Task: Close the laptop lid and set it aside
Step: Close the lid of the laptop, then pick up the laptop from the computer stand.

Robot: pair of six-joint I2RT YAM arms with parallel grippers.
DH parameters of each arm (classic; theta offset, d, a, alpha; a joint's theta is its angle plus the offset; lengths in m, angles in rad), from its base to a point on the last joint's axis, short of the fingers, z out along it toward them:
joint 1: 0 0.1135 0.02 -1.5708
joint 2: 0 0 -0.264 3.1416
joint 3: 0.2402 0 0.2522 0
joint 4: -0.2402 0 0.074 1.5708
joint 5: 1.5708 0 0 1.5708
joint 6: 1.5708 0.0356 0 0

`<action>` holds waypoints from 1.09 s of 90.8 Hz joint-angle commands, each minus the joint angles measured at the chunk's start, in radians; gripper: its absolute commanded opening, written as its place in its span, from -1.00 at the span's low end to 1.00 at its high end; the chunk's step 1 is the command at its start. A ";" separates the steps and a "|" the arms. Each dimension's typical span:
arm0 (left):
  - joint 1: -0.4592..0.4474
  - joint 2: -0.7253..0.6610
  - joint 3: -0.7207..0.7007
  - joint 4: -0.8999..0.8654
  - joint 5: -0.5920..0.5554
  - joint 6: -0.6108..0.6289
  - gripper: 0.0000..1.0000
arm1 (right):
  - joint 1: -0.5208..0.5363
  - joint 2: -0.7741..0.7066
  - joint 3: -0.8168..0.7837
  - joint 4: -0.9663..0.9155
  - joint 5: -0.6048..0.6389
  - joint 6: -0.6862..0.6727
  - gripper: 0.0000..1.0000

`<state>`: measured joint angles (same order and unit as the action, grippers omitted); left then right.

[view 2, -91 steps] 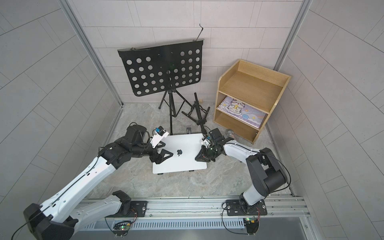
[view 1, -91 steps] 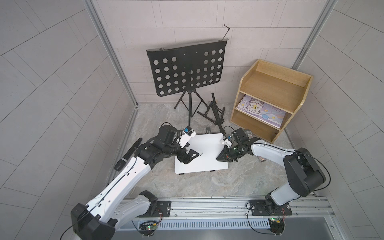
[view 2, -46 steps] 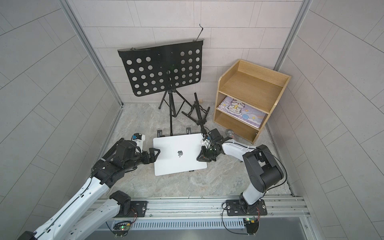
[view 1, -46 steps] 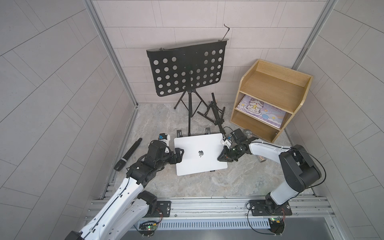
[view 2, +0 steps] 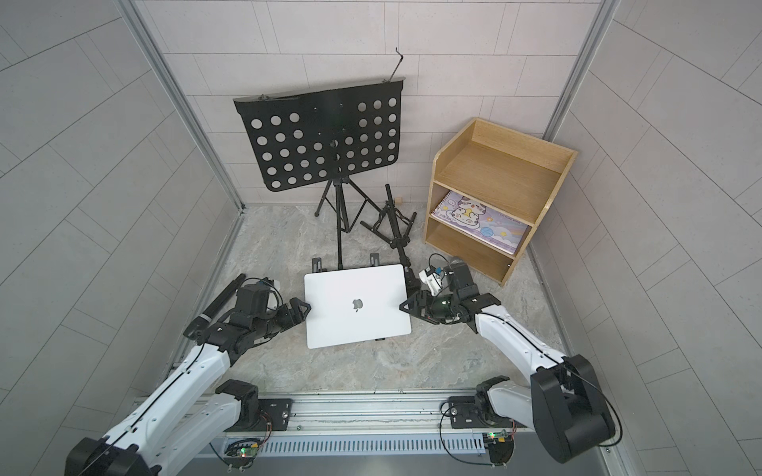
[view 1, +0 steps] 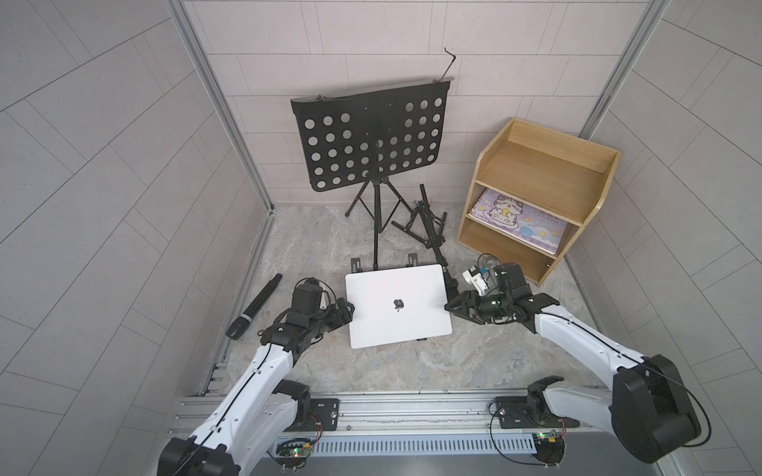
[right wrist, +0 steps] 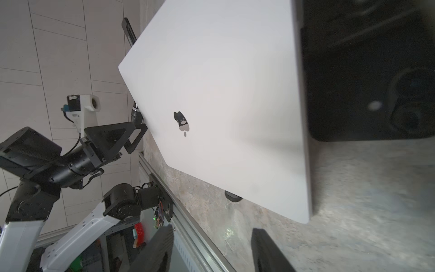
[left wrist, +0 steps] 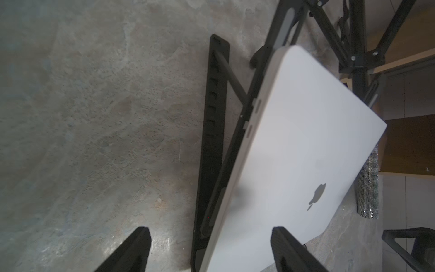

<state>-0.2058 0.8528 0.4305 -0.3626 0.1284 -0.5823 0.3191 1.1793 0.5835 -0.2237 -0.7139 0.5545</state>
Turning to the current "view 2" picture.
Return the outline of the silver laptop computer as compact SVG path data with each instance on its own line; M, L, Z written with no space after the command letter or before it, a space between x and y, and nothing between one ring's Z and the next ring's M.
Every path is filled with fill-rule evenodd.
M307 347L319 349L408 335L411 317L400 264L309 274L304 278Z

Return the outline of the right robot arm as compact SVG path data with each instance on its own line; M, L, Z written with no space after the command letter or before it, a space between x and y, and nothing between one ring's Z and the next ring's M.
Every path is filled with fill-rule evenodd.
M474 410L486 426L523 424L559 463L591 448L621 443L621 418L585 357L565 355L533 335L497 297L480 293L460 259L444 268L424 269L419 281L401 311L433 325L467 325L496 346L527 381L521 386L496 377L477 387Z

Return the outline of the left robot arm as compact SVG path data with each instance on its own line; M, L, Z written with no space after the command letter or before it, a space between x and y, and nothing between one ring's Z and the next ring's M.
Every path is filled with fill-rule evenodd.
M231 283L185 331L196 345L132 414L99 440L84 438L65 460L67 475L176 475L224 432L285 430L250 383L220 377L248 350L306 320L311 306L284 301L275 284Z

